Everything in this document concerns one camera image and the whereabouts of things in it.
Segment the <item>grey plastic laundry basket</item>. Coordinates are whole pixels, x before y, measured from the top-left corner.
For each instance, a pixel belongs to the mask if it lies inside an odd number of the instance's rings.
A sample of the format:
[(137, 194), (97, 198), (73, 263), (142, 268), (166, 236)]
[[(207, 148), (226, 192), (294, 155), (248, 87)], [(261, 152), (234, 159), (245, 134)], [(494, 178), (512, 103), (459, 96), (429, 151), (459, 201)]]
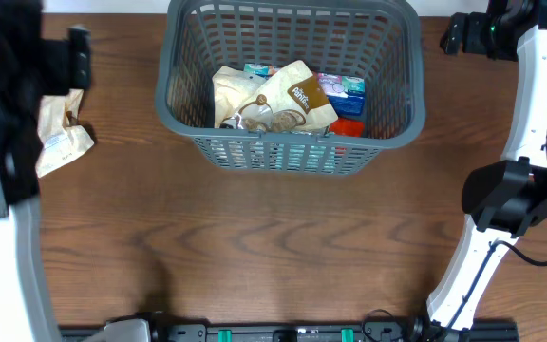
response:
[[(248, 63), (303, 61), (366, 84), (359, 137), (215, 128), (213, 75)], [(173, 1), (160, 54), (155, 108), (227, 169), (350, 175), (424, 128), (424, 65), (417, 12), (404, 0)]]

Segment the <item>blue tissue multipack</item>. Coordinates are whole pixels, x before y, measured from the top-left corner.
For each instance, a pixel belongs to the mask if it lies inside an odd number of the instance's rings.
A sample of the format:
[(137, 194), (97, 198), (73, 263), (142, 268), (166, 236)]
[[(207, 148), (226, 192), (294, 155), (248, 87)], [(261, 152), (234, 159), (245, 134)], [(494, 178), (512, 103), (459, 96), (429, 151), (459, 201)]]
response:
[(351, 117), (362, 114), (366, 93), (362, 78), (317, 72), (313, 75), (337, 114)]

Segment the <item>orange spaghetti packet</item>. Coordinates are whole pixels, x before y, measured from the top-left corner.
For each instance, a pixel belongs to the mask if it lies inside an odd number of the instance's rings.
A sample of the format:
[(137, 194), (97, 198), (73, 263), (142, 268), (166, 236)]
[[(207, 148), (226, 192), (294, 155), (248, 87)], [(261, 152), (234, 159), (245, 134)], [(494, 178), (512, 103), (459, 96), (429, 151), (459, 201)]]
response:
[(360, 138), (364, 129), (365, 125), (362, 122), (352, 119), (339, 118), (336, 122), (329, 126), (327, 133), (329, 135)]

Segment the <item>brown and cream snack pouch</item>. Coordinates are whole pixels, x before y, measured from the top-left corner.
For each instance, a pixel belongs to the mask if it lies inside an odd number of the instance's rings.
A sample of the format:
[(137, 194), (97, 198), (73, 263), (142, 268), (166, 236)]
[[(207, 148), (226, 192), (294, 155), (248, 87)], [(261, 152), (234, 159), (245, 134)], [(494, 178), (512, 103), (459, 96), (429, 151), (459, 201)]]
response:
[(338, 120), (313, 72), (297, 60), (282, 67), (219, 128), (282, 132), (319, 132)]

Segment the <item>mint green wipes packet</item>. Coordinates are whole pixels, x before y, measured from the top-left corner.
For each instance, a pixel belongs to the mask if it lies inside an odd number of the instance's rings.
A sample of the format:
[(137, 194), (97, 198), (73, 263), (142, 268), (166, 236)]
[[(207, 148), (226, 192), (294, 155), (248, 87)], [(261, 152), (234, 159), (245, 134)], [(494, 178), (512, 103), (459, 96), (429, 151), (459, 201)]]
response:
[(269, 166), (278, 171), (332, 174), (345, 152), (340, 147), (272, 143)]

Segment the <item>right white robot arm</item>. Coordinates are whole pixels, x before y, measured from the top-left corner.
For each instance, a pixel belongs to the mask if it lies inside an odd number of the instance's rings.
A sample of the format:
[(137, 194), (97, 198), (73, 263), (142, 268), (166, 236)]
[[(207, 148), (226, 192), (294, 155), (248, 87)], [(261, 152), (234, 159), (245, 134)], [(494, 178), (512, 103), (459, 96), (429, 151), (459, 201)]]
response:
[(519, 65), (509, 138), (499, 161), (467, 177), (460, 243), (411, 334), (423, 341), (468, 341), (478, 337), (475, 310), (507, 252), (547, 267), (547, 260), (516, 246), (547, 219), (547, 0), (491, 1), (485, 12), (455, 13), (441, 47), (447, 55), (463, 51)]

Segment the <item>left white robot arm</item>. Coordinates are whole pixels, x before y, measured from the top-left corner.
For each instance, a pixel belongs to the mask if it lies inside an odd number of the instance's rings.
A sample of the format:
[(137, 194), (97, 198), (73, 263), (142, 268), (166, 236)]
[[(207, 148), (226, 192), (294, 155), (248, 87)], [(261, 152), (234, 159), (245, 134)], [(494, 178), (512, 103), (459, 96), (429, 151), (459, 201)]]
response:
[(45, 96), (91, 86), (89, 32), (42, 36), (41, 0), (0, 1), (0, 341), (62, 341), (40, 252)]

